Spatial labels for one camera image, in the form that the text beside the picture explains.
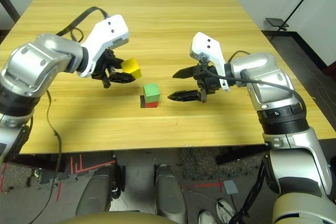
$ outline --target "green block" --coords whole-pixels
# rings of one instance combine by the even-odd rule
[[[143,86],[143,96],[145,102],[158,102],[160,98],[159,86],[156,83],[150,83]]]

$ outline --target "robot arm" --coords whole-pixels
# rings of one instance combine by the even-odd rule
[[[16,48],[0,76],[0,164],[15,157],[30,133],[26,123],[34,107],[59,72],[92,75],[108,88],[110,81],[130,82],[130,74],[118,73],[121,59],[113,51],[128,42],[129,31],[121,15],[97,23],[85,42],[52,34]]]
[[[278,68],[276,58],[269,53],[251,54],[228,64],[218,53],[218,48],[219,43],[214,39],[202,33],[195,35],[190,55],[200,63],[179,70],[173,77],[194,77],[201,91],[179,91],[169,98],[205,102],[207,94],[213,94],[223,86],[225,90],[228,90],[227,85],[247,87],[264,131],[262,136],[271,148],[264,158],[266,180],[268,186],[280,194],[274,208],[273,223],[303,223],[293,221],[292,214],[319,219],[313,223],[321,223],[321,220],[335,223],[336,209],[327,198],[332,187],[331,172],[315,131],[306,120],[302,99],[290,92],[294,88],[289,76]],[[219,76],[217,71],[222,71],[223,66],[225,74]],[[220,82],[219,77],[226,79],[227,83]],[[286,90],[256,83],[258,81],[281,85]],[[319,202],[321,207],[317,207],[315,202]]]

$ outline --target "yellow block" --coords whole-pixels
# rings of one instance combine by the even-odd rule
[[[134,78],[138,79],[141,77],[141,70],[135,58],[123,61],[121,67],[125,73],[130,73]]]

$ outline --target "wooden table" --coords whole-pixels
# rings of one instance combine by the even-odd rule
[[[104,89],[100,81],[60,73],[49,89],[50,120],[62,136],[64,152],[263,143],[245,88],[217,91],[207,103],[167,98],[174,91],[197,88],[192,78],[172,78],[179,69],[197,63],[189,56],[197,31],[218,40],[225,59],[240,49],[276,55],[306,101],[308,121],[318,137],[335,137],[314,101],[236,0],[34,0],[1,45],[1,66],[16,47],[38,34],[62,30],[90,6],[124,17],[130,42],[115,54],[122,59],[136,57],[143,77]],[[101,19],[94,13],[79,28],[88,35]],[[161,90],[159,107],[141,109],[142,87],[151,82]],[[58,142],[46,121],[47,105],[44,95],[22,153],[57,152]]]

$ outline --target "shoe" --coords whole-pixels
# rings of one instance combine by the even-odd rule
[[[221,203],[223,206],[217,203],[216,209],[217,209],[217,214],[218,218],[221,220],[223,224],[228,224],[233,215],[235,215],[235,211],[233,208],[230,206],[228,202],[226,202],[223,199],[218,200],[219,203]]]
[[[198,224],[217,224],[215,218],[206,210],[203,210],[198,215]]]

